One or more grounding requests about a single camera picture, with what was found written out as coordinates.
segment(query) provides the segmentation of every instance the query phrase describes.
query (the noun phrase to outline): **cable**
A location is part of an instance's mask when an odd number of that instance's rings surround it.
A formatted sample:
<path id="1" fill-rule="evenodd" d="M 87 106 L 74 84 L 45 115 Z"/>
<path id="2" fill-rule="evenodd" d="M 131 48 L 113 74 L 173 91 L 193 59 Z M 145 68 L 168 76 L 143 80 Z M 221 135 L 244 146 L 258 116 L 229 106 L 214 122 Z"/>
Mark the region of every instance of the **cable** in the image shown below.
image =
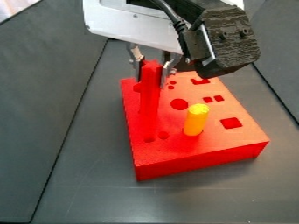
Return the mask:
<path id="1" fill-rule="evenodd" d="M 189 27 L 186 23 L 184 22 L 184 19 L 178 16 L 178 14 L 174 11 L 174 8 L 170 6 L 170 4 L 165 0 L 152 0 L 154 4 L 165 11 L 169 18 L 173 20 L 173 26 L 181 35 L 181 33 L 186 30 L 189 30 Z"/>
<path id="2" fill-rule="evenodd" d="M 165 11 L 174 24 L 182 21 L 182 18 L 177 15 L 174 8 L 165 0 L 152 0 L 152 2 L 154 2 L 157 6 Z"/>

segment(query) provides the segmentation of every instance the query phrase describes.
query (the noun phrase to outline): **screw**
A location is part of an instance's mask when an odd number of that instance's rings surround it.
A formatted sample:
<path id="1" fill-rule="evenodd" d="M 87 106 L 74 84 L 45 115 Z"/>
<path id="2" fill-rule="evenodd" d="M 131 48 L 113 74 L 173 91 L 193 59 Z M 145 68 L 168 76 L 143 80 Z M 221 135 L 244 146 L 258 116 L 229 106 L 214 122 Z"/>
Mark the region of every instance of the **screw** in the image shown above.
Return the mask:
<path id="1" fill-rule="evenodd" d="M 176 75 L 177 73 L 178 73 L 178 70 L 174 68 L 174 69 L 172 70 L 170 75 Z"/>
<path id="2" fill-rule="evenodd" d="M 220 35 L 220 38 L 222 40 L 225 40 L 226 38 L 229 37 L 229 34 L 226 32 L 224 32 L 221 35 Z"/>
<path id="3" fill-rule="evenodd" d="M 242 38 L 245 38 L 248 35 L 249 35 L 249 30 L 248 30 L 248 29 L 244 29 L 244 30 L 240 32 L 240 36 L 241 36 Z"/>

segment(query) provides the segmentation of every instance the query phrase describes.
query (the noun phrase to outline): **red block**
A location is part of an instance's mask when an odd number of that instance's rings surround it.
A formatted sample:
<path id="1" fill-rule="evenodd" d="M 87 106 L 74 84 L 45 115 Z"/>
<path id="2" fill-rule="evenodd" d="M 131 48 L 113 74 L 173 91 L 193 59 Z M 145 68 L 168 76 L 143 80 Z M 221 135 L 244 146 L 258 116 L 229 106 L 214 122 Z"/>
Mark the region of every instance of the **red block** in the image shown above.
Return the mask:
<path id="1" fill-rule="evenodd" d="M 269 137 L 218 78 L 206 81 L 194 72 L 172 76 L 153 142 L 145 140 L 135 80 L 121 82 L 138 180 L 256 158 L 265 149 Z M 188 107 L 196 103 L 210 106 L 210 116 L 204 132 L 186 136 Z"/>
<path id="2" fill-rule="evenodd" d="M 141 116 L 145 140 L 147 142 L 156 140 L 162 75 L 164 66 L 158 61 L 145 61 L 142 67 Z"/>

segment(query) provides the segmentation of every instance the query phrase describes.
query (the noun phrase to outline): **table surface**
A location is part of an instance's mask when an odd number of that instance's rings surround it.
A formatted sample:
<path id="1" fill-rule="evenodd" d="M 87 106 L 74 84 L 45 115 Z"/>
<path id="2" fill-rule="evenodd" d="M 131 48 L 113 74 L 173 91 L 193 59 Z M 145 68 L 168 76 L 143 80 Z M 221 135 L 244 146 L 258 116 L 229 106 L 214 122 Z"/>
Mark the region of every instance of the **table surface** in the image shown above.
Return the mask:
<path id="1" fill-rule="evenodd" d="M 299 127 L 253 66 L 222 80 L 272 139 L 261 156 L 137 182 L 119 90 L 127 62 L 126 44 L 110 40 L 33 222 L 298 222 Z"/>

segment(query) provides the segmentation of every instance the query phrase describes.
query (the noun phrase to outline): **yellow peg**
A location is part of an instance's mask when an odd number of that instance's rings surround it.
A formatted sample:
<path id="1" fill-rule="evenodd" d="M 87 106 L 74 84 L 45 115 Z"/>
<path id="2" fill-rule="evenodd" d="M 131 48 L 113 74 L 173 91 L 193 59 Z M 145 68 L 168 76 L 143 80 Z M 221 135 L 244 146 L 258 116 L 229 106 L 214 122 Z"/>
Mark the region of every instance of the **yellow peg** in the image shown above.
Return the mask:
<path id="1" fill-rule="evenodd" d="M 201 103 L 189 107 L 189 114 L 184 127 L 185 135 L 198 136 L 202 133 L 210 110 L 210 107 Z"/>

